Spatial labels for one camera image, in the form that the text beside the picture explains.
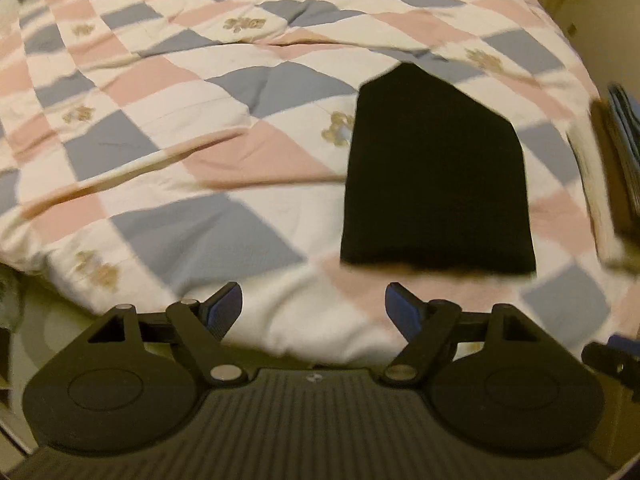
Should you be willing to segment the black garment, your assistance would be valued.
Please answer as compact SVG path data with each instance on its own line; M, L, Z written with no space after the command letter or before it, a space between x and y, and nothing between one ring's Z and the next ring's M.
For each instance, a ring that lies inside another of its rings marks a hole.
M416 64L357 99L341 259L531 274L524 155L511 123Z

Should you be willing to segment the checkered pink blue quilt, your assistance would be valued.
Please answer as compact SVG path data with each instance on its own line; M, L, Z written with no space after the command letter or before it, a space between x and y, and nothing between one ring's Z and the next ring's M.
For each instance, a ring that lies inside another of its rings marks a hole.
M360 87L416 64L506 118L529 276L340 260ZM516 304L567 347L639 326L573 151L597 90L538 0L23 0L1 18L1 261L93 313L242 285L236 344L383 361L387 283Z

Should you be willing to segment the folded white fleece garment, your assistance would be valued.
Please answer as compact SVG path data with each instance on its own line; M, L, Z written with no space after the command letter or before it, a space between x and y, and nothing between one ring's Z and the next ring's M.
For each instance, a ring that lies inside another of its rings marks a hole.
M574 122L567 131L567 140L582 179L599 260L611 269L638 274L639 247L615 233L604 166L596 136L587 118L582 117Z

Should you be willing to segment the folded blue jeans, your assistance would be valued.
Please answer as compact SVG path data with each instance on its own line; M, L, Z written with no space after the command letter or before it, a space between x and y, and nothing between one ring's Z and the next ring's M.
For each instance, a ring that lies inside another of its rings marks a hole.
M620 84L608 86L608 102L623 144L639 166L639 102Z

